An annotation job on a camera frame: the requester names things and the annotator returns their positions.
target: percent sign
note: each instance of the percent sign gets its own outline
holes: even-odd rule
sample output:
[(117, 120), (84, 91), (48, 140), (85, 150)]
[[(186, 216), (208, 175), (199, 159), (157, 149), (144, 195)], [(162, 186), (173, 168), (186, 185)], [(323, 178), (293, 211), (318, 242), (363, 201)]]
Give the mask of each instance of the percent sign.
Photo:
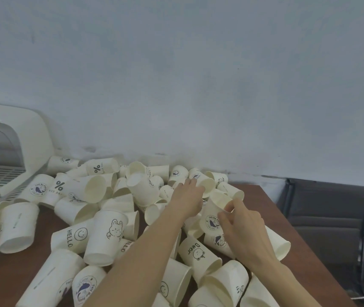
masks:
[(65, 184), (64, 182), (61, 181), (57, 181), (56, 182), (57, 186), (55, 188), (57, 188), (59, 191), (62, 191), (62, 186)]

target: person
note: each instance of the person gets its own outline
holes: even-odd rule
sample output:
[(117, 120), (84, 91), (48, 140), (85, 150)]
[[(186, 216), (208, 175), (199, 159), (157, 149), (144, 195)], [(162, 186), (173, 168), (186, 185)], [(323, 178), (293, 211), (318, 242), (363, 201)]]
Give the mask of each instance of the person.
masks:
[[(196, 179), (179, 184), (159, 218), (115, 263), (83, 307), (151, 307), (170, 253), (185, 220), (202, 208), (203, 186)], [(320, 307), (320, 304), (281, 264), (256, 211), (234, 199), (218, 215), (226, 242), (238, 261), (250, 269), (281, 307)]]

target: white wall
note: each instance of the white wall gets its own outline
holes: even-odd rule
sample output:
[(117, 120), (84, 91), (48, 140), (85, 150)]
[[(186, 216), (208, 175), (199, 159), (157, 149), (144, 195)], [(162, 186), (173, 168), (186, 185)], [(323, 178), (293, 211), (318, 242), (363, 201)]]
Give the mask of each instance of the white wall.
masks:
[(364, 185), (364, 0), (0, 0), (0, 103), (63, 155)]

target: wooden table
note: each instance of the wooden table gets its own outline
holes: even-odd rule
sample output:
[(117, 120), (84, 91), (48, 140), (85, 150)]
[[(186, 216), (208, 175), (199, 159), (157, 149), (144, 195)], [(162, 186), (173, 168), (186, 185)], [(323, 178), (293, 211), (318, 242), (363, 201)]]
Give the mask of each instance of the wooden table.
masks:
[[(246, 184), (239, 184), (236, 187), (245, 192), (244, 202), (246, 206), (251, 210), (259, 211), (268, 227), (291, 242), (291, 250), (282, 263), (292, 270), (298, 281), (312, 296), (323, 307), (355, 307), (355, 304), (350, 300), (346, 292), (315, 256), (297, 231), (289, 224), (261, 187)], [(145, 226), (145, 222), (141, 220), (140, 234)], [(59, 219), (52, 210), (41, 207), (36, 227), (36, 238), (32, 246), (19, 253), (0, 253), (0, 307), (14, 307), (16, 305), (31, 280), (49, 256), (52, 233), (65, 227), (67, 227), (67, 224)], [(215, 254), (223, 259), (223, 263), (230, 260), (230, 258), (217, 251), (215, 251)], [(184, 300), (180, 304), (181, 307), (188, 306), (188, 300), (196, 289), (196, 283), (191, 279)], [(72, 306), (72, 294), (69, 292), (58, 304), (58, 307)]]

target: table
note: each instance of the table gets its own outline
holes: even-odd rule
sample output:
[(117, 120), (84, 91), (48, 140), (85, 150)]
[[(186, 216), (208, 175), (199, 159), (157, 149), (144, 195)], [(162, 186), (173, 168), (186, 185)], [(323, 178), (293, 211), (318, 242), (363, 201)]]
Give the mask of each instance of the table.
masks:
[[(355, 307), (346, 292), (261, 187), (248, 184), (237, 184), (235, 186), (245, 192), (244, 203), (247, 208), (259, 211), (268, 227), (291, 242), (291, 250), (282, 263), (292, 270), (297, 280), (312, 296), (323, 307)], [(146, 224), (141, 218), (140, 234), (142, 234), (145, 226)], [(67, 227), (67, 224), (59, 219), (52, 210), (41, 207), (37, 221), (36, 237), (32, 246), (14, 254), (0, 253), (0, 307), (14, 307), (16, 305), (49, 256), (52, 233), (65, 227)], [(223, 259), (223, 263), (230, 260), (225, 255), (217, 251), (214, 252)], [(191, 279), (184, 300), (180, 304), (181, 307), (187, 307), (188, 300), (196, 289), (196, 283)], [(58, 307), (72, 306), (72, 294), (69, 292), (58, 304)]]

